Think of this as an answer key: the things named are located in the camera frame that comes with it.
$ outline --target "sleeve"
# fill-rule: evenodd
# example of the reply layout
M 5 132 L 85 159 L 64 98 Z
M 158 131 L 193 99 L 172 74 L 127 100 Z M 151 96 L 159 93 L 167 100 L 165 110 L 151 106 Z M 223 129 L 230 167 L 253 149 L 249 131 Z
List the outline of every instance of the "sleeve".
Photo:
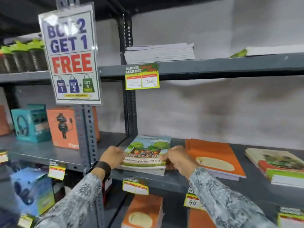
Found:
M 205 168 L 197 168 L 189 184 L 217 228 L 277 228 L 257 205 L 222 184 Z
M 35 228 L 79 228 L 99 193 L 102 193 L 101 181 L 96 175 L 87 174 Z

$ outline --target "lime green cap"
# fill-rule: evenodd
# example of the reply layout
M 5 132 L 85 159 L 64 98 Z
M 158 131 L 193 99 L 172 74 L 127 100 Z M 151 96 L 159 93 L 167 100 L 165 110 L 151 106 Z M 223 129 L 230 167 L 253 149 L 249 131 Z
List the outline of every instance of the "lime green cap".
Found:
M 28 45 L 23 44 L 20 41 L 16 41 L 16 44 L 11 45 L 11 51 L 28 51 Z
M 42 40 L 40 41 L 40 47 L 44 47 L 44 42 Z
M 2 53 L 12 53 L 12 52 L 11 52 L 11 48 L 8 47 L 8 46 L 2 46 L 2 47 L 1 47 L 1 52 L 2 52 Z
M 38 39 L 33 39 L 32 42 L 29 42 L 28 44 L 29 49 L 41 49 L 41 44 Z

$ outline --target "green shopping bag icon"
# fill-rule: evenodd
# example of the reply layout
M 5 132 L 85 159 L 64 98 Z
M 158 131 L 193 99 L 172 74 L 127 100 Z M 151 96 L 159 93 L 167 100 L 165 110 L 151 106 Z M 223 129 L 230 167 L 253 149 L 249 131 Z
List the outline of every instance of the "green shopping bag icon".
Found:
M 85 78 L 82 79 L 82 83 L 83 83 L 83 92 L 84 93 L 95 92 L 92 78 L 90 78 L 89 75 L 87 75 L 87 74 L 85 75 Z

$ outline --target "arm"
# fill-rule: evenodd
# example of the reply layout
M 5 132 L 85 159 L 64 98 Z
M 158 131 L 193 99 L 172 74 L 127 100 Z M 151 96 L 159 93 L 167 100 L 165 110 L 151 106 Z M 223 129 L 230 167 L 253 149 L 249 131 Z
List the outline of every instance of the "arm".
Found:
M 189 184 L 218 228 L 277 227 L 265 217 L 257 205 L 222 184 L 203 167 L 194 170 Z
M 110 146 L 102 154 L 100 161 L 108 163 L 113 169 L 124 158 L 123 150 Z M 68 195 L 46 213 L 35 228 L 79 228 L 95 198 L 101 193 L 101 183 L 104 177 L 103 169 L 94 168 Z
M 189 180 L 190 187 L 217 228 L 277 228 L 252 201 L 222 184 L 193 161 L 184 147 L 175 146 L 160 159 L 171 161 L 174 168 Z

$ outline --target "shirt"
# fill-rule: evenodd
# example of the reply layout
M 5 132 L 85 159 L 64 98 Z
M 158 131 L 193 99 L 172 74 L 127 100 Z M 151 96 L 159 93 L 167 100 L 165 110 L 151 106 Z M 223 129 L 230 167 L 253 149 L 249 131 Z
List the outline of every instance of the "shirt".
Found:
M 257 205 L 222 184 L 205 168 L 196 168 L 189 184 L 217 228 L 277 228 Z M 87 174 L 35 228 L 79 228 L 100 191 L 101 181 Z

